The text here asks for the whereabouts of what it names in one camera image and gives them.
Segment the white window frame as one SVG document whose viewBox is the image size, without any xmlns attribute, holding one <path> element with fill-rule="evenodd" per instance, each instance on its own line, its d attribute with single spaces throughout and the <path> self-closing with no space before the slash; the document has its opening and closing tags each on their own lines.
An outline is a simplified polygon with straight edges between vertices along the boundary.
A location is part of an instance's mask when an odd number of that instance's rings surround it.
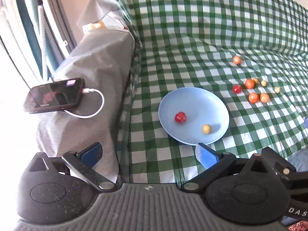
<svg viewBox="0 0 308 231">
<path fill-rule="evenodd" d="M 42 79 L 39 5 L 44 8 L 47 82 Z M 28 88 L 53 82 L 75 46 L 60 0 L 1 0 L 1 71 L 10 64 Z"/>
</svg>

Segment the yellow fruit in plate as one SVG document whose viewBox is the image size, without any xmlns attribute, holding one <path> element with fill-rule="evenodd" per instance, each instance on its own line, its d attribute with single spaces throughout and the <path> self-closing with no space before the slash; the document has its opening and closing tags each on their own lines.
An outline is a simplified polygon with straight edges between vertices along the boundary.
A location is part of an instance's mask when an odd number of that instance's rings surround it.
<svg viewBox="0 0 308 231">
<path fill-rule="evenodd" d="M 202 126 L 202 132 L 203 134 L 210 134 L 211 133 L 211 126 L 209 124 L 205 124 Z"/>
</svg>

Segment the orange fruit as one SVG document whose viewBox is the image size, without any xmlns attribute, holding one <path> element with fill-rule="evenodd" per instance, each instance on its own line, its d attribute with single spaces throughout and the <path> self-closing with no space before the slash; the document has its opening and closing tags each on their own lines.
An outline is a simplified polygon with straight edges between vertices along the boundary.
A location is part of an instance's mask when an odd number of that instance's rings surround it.
<svg viewBox="0 0 308 231">
<path fill-rule="evenodd" d="M 233 62 L 234 64 L 236 64 L 236 65 L 240 65 L 240 64 L 242 63 L 242 59 L 241 59 L 240 56 L 235 55 L 235 56 L 233 57 L 233 59 L 232 59 L 232 62 Z"/>
<path fill-rule="evenodd" d="M 255 87 L 255 81 L 252 79 L 247 79 L 244 83 L 246 89 L 253 89 Z"/>
<path fill-rule="evenodd" d="M 259 95 L 255 92 L 252 92 L 249 94 L 249 102 L 250 103 L 257 103 L 259 101 Z"/>
<path fill-rule="evenodd" d="M 259 95 L 259 100 L 262 102 L 262 103 L 268 103 L 270 101 L 270 97 L 267 93 L 261 93 Z"/>
</svg>

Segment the white perforated pole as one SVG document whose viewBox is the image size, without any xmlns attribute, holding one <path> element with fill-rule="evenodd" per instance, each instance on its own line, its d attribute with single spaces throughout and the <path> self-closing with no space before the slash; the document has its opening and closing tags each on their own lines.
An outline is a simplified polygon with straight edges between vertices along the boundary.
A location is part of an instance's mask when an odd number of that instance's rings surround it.
<svg viewBox="0 0 308 231">
<path fill-rule="evenodd" d="M 45 38 L 45 23 L 44 23 L 44 8 L 42 5 L 38 6 L 39 16 L 39 34 L 40 34 L 40 48 L 42 60 L 42 79 L 44 82 L 48 81 L 48 62 L 46 53 L 46 38 Z"/>
</svg>

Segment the black smartphone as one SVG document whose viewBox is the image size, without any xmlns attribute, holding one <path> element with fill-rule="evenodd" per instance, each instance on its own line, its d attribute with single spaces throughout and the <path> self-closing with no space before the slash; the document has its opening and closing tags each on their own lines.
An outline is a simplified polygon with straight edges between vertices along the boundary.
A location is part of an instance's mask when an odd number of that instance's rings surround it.
<svg viewBox="0 0 308 231">
<path fill-rule="evenodd" d="M 23 108 L 30 114 L 74 109 L 81 101 L 84 88 L 81 77 L 38 85 L 30 89 Z"/>
</svg>

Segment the red cherry tomato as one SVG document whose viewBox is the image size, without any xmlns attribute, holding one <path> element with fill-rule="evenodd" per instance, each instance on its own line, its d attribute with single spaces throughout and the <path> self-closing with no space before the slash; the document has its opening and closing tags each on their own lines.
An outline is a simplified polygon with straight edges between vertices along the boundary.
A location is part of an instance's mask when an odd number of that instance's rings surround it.
<svg viewBox="0 0 308 231">
<path fill-rule="evenodd" d="M 242 87 L 240 85 L 234 85 L 233 88 L 232 88 L 232 91 L 235 93 L 235 94 L 239 94 L 242 92 Z"/>
</svg>

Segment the red fruit in plate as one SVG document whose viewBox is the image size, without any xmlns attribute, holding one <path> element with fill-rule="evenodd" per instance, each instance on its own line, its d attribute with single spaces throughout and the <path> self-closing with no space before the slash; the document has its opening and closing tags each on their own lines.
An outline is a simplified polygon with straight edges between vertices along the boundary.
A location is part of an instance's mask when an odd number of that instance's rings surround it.
<svg viewBox="0 0 308 231">
<path fill-rule="evenodd" d="M 186 114 L 184 112 L 176 113 L 174 120 L 176 123 L 184 123 L 187 120 Z"/>
</svg>

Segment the blue round plate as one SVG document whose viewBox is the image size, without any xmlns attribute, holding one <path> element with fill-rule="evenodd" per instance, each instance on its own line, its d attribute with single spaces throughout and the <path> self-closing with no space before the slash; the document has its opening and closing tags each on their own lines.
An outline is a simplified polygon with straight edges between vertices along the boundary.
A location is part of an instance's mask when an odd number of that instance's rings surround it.
<svg viewBox="0 0 308 231">
<path fill-rule="evenodd" d="M 176 123 L 176 113 L 184 112 L 187 120 Z M 158 117 L 163 129 L 175 140 L 195 146 L 220 140 L 229 128 L 230 116 L 223 101 L 215 94 L 201 88 L 179 88 L 168 93 L 160 102 Z M 211 133 L 202 132 L 209 124 Z"/>
</svg>

